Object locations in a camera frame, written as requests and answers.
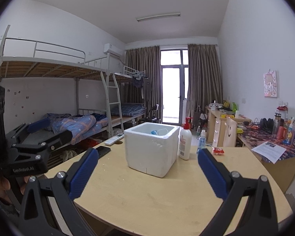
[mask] wall-mounted air conditioner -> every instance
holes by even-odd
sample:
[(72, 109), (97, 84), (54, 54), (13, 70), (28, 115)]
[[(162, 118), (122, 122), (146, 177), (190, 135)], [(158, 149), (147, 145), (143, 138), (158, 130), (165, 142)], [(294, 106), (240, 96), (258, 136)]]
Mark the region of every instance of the wall-mounted air conditioner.
[(124, 51), (121, 50), (121, 49), (118, 49), (116, 46), (110, 44), (110, 43), (107, 43), (104, 45), (104, 53), (107, 54), (107, 53), (112, 53), (118, 57), (123, 57), (124, 55)]

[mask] human hand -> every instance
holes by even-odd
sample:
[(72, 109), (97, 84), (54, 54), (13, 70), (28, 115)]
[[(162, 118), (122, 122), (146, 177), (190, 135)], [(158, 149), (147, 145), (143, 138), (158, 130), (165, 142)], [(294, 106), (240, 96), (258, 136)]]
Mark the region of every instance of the human hand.
[[(24, 194), (25, 188), (26, 188), (26, 184), (29, 181), (29, 176), (25, 176), (24, 182), (25, 184), (23, 184), (22, 186), (20, 186), (20, 190), (21, 193)], [(12, 201), (10, 200), (10, 198), (8, 197), (8, 195), (6, 194), (6, 191), (11, 189), (11, 185), (10, 182), (8, 181), (8, 179), (6, 179), (5, 177), (1, 177), (0, 178), (0, 198), (4, 199), (6, 202), (8, 202), (9, 204), (12, 204)]]

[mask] curtain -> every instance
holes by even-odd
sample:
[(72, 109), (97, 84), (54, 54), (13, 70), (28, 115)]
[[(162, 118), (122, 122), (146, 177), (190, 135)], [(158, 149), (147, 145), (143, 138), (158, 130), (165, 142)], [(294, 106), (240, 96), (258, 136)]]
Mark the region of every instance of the curtain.
[[(151, 93), (148, 97), (144, 97), (145, 101), (147, 101), (147, 112), (152, 106), (159, 104), (159, 109), (156, 113), (156, 116), (157, 118), (162, 118), (163, 79), (161, 68), (161, 51), (159, 46), (127, 50), (125, 64), (130, 68), (139, 71), (145, 71), (145, 74), (151, 83)], [(124, 100), (126, 103), (143, 103), (141, 88), (136, 88), (131, 83), (125, 83)]]
[(187, 114), (193, 116), (194, 110), (205, 106), (212, 100), (222, 102), (222, 78), (215, 45), (188, 45), (189, 88)]

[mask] red candy wrapper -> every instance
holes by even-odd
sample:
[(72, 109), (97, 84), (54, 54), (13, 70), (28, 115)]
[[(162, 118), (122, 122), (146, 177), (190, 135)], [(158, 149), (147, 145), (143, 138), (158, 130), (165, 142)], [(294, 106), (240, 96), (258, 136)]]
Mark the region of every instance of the red candy wrapper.
[(220, 147), (213, 147), (212, 148), (212, 154), (215, 154), (215, 155), (223, 155), (224, 154), (224, 151)]

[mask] white foam box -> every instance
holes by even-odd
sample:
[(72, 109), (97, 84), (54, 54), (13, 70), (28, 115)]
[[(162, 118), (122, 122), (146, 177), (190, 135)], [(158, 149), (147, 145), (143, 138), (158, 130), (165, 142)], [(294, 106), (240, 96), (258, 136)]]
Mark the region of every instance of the white foam box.
[[(167, 129), (163, 136), (151, 131)], [(143, 173), (164, 177), (178, 153), (179, 127), (145, 122), (124, 131), (126, 160), (128, 166)]]

